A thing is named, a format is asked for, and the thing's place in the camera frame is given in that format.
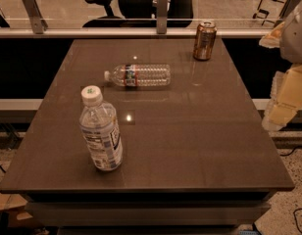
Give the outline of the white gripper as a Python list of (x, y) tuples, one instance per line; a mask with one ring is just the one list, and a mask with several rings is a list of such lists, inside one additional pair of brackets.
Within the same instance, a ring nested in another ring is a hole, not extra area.
[(279, 131), (302, 108), (302, 0), (284, 23), (280, 23), (260, 39), (259, 45), (270, 49), (279, 47), (281, 57), (293, 63), (286, 72), (276, 72), (271, 99), (262, 120), (262, 126), (266, 130)]

